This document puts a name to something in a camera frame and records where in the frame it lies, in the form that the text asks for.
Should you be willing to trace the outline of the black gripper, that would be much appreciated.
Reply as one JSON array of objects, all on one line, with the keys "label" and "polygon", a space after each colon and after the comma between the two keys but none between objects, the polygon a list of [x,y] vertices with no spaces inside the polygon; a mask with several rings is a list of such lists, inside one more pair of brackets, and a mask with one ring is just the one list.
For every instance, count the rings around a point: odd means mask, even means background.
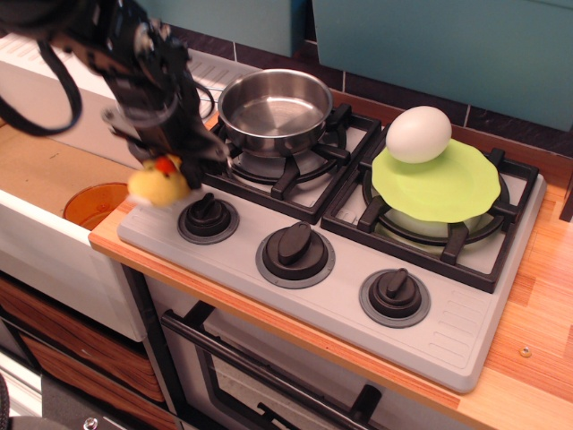
[{"label": "black gripper", "polygon": [[162,155],[178,157],[180,172],[192,190],[201,188],[209,161],[225,164],[229,158],[226,145],[207,129],[198,108],[187,107],[176,96],[128,97],[104,109],[101,117],[142,165]]}]

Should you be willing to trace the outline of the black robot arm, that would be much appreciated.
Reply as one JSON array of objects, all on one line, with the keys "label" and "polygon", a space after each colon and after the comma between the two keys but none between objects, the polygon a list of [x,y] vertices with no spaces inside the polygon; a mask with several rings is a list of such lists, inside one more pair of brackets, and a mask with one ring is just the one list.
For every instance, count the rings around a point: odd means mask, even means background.
[{"label": "black robot arm", "polygon": [[202,122],[199,93],[188,69],[186,45],[168,25],[152,20],[135,1],[3,1],[1,33],[36,41],[68,99],[71,117],[64,125],[32,122],[9,102],[1,117],[21,132],[52,136],[74,127],[82,113],[80,91],[56,50],[75,55],[101,76],[118,109],[107,119],[138,160],[172,155],[181,162],[187,184],[198,189],[207,174],[228,170],[227,146]]}]

